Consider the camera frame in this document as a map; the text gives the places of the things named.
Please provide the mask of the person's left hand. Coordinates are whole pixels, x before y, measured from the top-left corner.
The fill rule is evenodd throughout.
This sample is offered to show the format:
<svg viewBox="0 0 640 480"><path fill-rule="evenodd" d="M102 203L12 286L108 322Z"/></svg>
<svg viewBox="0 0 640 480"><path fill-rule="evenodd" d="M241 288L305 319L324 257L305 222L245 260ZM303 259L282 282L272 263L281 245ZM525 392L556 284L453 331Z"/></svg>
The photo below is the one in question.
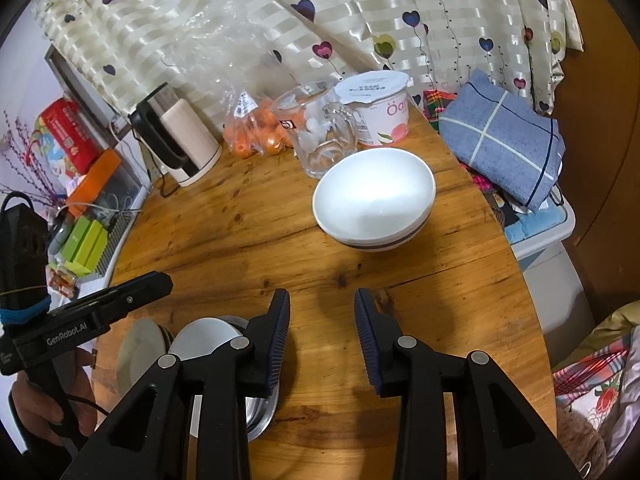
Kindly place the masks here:
<svg viewBox="0 0 640 480"><path fill-rule="evenodd" d="M85 367L93 363L93 355L85 349L75 350L75 376L70 394L94 402L93 390ZM54 433L51 424L59 424L63 420L63 411L58 404L32 384L25 372L17 374L11 389L11 396L18 419L28 432L34 436L47 440L55 445L61 445L61 438ZM72 402L78 418L80 432L90 437L96 429L98 412L90 405Z"/></svg>

